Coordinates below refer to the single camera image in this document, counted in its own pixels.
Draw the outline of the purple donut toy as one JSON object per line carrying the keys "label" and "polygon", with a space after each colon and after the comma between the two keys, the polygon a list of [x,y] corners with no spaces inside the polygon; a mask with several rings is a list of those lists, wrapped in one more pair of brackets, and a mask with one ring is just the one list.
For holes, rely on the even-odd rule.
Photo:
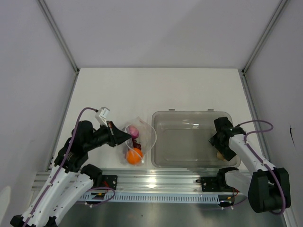
{"label": "purple donut toy", "polygon": [[128,131],[132,139],[137,139],[140,136],[139,130],[133,125],[128,126]]}

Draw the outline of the red grape bunch toy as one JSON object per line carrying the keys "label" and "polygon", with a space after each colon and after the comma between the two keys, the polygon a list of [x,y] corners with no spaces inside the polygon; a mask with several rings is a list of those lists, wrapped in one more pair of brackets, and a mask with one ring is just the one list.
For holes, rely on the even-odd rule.
{"label": "red grape bunch toy", "polygon": [[141,144],[139,142],[137,142],[137,140],[132,139],[132,143],[133,143],[133,148],[142,150]]}

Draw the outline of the clear zip top bag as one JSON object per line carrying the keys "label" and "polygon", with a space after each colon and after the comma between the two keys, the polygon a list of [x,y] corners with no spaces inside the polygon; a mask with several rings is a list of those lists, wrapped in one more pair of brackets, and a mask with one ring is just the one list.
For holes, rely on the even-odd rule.
{"label": "clear zip top bag", "polygon": [[118,150],[119,161],[122,165],[125,166],[143,166],[146,163],[146,155],[151,152],[152,148],[156,144],[157,134],[155,129],[150,124],[142,120],[139,116],[126,121],[121,126],[119,126],[119,129],[129,134],[128,126],[130,125],[135,126],[139,130],[140,136],[135,140],[141,144],[141,151],[143,153],[142,161],[139,164],[131,165],[126,160],[127,151],[134,149],[132,138],[124,142],[121,145],[121,148]]}

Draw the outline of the orange fruit toy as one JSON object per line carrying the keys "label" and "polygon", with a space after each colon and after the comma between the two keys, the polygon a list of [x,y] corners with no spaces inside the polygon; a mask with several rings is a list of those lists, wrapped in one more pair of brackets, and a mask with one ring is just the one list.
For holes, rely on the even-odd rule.
{"label": "orange fruit toy", "polygon": [[139,164],[142,161],[143,153],[140,149],[134,148],[126,153],[126,160],[131,165]]}

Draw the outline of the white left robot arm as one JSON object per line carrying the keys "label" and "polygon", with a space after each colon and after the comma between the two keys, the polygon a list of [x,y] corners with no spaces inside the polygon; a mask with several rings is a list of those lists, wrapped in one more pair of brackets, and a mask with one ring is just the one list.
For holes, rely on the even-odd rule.
{"label": "white left robot arm", "polygon": [[98,130],[90,121],[77,122],[64,147],[54,161],[49,178],[29,208],[15,215],[14,227],[56,227],[79,197],[89,190],[108,190],[103,186],[103,171],[85,164],[88,152],[103,145],[116,147],[131,139],[112,121]]}

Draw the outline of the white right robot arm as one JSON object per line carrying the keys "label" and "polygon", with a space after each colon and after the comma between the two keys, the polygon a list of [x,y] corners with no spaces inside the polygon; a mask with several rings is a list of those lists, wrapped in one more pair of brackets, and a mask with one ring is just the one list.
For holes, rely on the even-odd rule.
{"label": "white right robot arm", "polygon": [[252,132],[246,132],[241,124],[233,126],[227,117],[219,117],[214,126],[216,133],[210,144],[227,161],[238,156],[250,173],[245,175],[236,167],[221,168],[216,176],[217,187],[222,191],[233,188],[241,192],[256,213],[283,214],[291,206],[287,170],[277,168],[257,154],[248,141]]}

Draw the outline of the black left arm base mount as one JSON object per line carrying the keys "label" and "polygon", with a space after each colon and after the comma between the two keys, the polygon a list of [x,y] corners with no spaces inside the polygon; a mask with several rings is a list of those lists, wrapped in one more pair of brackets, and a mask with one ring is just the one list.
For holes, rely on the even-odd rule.
{"label": "black left arm base mount", "polygon": [[118,176],[117,175],[101,175],[97,178],[95,187],[108,187],[116,190]]}

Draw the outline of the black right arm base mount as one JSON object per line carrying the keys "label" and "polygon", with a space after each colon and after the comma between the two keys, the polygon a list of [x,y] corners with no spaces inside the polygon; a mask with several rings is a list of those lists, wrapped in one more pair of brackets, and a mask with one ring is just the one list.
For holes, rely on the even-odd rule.
{"label": "black right arm base mount", "polygon": [[203,192],[234,192],[234,189],[226,184],[226,182],[218,177],[205,176],[195,180],[201,184]]}

